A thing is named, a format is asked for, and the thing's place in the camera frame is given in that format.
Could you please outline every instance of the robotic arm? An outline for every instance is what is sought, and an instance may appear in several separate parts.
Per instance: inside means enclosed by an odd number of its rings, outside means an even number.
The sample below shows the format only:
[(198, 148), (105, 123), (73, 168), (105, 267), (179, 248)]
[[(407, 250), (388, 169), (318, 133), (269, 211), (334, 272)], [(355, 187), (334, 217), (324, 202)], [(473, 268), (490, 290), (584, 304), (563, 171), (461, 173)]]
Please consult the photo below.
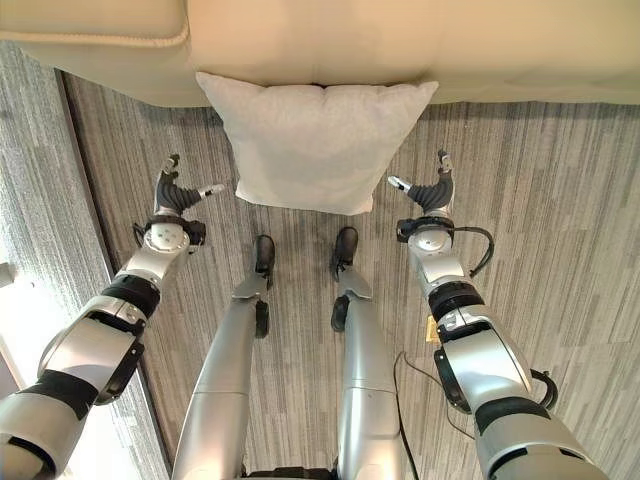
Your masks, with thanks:
[(185, 209), (222, 185), (200, 190), (174, 184), (173, 155), (156, 183), (155, 213), (141, 247), (78, 319), (47, 346), (38, 381), (0, 401), (0, 478), (54, 478), (62, 473), (93, 405), (117, 399), (144, 352), (140, 338), (163, 289), (202, 245), (205, 225)]
[(398, 241), (437, 322), (442, 347), (434, 360), (447, 400), (474, 416), (475, 442), (491, 480), (605, 480), (571, 432), (532, 398), (525, 358), (476, 290), (451, 247), (454, 185), (449, 155), (440, 151), (439, 181), (416, 186), (389, 177), (423, 210), (398, 222)]

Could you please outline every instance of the gray carpet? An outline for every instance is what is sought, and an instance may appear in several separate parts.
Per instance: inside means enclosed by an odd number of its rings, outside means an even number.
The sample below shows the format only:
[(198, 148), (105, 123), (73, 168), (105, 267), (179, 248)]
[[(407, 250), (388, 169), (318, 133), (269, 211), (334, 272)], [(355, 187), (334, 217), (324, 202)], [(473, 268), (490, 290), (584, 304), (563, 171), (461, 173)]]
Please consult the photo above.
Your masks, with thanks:
[[(356, 265), (370, 279), (390, 356), (405, 349), (435, 373), (424, 341), (428, 309), (410, 274), (396, 220), (418, 212), (385, 184), (374, 210), (353, 218), (267, 208), (234, 198), (237, 175), (212, 109), (162, 109), (68, 77), (81, 149), (114, 261), (135, 248), (130, 225), (151, 213), (159, 166), (182, 155), (182, 179), (228, 190), (193, 210), (208, 224), (147, 330), (145, 366), (170, 452), (191, 390), (252, 237), (277, 243), (272, 330), (254, 352), (250, 470), (330, 466), (337, 453), (343, 339), (329, 326), (336, 292), (327, 263), (338, 229), (353, 224)], [(457, 104), (429, 107), (389, 172), (432, 182), (435, 152), (456, 166), (454, 217), (496, 238), (477, 286), (533, 367), (560, 386), (557, 415), (612, 479), (640, 471), (640, 107)], [(471, 266), (484, 243), (460, 234)], [(402, 367), (400, 398), (422, 479), (479, 479), (473, 443), (452, 429), (437, 386)], [(453, 421), (473, 432), (470, 419)]]
[[(76, 161), (66, 111), (54, 70), (0, 42), (0, 255), (15, 270), (16, 284), (31, 283), (31, 298), (46, 299), (53, 309), (50, 318), (35, 320), (42, 306), (25, 304), (24, 318), (2, 321), (28, 322), (32, 329), (42, 328), (47, 321), (61, 320), (63, 325), (65, 317), (71, 322), (84, 303), (109, 283), (93, 203), (87, 201), (84, 170)], [(0, 315), (5, 314), (4, 307), (0, 305)], [(40, 352), (36, 355), (34, 366)], [(167, 478), (138, 375), (119, 402), (101, 408), (110, 412), (114, 435), (128, 450), (131, 465), (137, 466), (132, 480)], [(88, 438), (84, 448), (104, 458), (100, 442)], [(105, 465), (103, 471), (110, 468)]]

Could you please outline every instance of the beige sofa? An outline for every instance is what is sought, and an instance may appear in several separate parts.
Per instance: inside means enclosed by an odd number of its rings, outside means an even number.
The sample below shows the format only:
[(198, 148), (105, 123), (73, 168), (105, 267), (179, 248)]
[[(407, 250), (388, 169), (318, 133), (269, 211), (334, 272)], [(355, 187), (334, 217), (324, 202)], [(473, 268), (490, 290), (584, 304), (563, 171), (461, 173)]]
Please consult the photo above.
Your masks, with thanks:
[(640, 103), (639, 0), (0, 0), (0, 39), (155, 105), (194, 72), (261, 85), (434, 79), (434, 103)]

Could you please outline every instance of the white pillow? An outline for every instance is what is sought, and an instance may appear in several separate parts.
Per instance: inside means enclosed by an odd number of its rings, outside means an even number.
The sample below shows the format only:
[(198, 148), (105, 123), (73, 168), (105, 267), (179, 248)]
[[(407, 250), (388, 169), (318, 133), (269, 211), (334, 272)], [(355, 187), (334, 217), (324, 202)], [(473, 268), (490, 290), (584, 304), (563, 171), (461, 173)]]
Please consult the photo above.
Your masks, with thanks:
[(276, 207), (355, 215), (438, 88), (260, 87), (198, 72), (224, 121), (240, 182), (236, 195)]

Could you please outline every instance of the sofa cushion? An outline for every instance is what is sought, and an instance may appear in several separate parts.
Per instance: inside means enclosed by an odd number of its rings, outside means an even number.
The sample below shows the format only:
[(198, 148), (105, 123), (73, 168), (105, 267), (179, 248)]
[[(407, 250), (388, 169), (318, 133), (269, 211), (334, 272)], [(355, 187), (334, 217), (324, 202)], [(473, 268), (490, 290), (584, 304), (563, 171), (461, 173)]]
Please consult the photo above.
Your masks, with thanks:
[(0, 39), (164, 47), (187, 34), (182, 0), (0, 0)]
[(238, 197), (345, 215), (371, 210), (373, 189), (438, 87), (264, 88), (196, 78), (224, 121)]

